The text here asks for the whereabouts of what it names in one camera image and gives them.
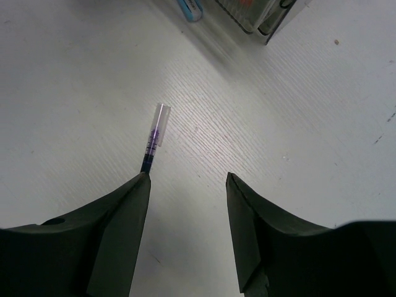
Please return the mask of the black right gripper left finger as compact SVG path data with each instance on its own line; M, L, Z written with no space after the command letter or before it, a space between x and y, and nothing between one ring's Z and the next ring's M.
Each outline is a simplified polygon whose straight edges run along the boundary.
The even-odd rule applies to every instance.
M1 295L128 296L150 188L141 173L40 225L1 230Z

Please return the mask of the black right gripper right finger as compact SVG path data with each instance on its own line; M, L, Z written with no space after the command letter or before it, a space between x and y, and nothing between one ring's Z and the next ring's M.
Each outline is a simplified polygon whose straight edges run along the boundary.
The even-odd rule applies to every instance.
M233 173L226 198L244 296L395 295L395 222L320 226L260 196Z

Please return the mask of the purple ink pen refill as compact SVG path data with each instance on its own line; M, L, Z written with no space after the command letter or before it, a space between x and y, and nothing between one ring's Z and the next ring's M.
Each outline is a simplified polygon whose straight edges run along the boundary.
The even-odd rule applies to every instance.
M163 142L170 112L171 107L163 103L159 103L156 107L140 169L141 173L150 173L157 148Z

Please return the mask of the clear acrylic drawer organizer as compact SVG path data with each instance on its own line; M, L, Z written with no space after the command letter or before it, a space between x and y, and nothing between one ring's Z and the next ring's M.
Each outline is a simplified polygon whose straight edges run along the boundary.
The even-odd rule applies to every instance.
M310 0L253 0L246 7L240 1L217 1L245 34L258 34L265 45L310 3Z

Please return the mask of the orange cap highlighter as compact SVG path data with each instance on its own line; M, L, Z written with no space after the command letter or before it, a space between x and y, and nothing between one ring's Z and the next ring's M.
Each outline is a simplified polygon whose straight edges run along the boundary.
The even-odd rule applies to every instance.
M240 0L240 2L242 5L249 7L252 3L252 0Z

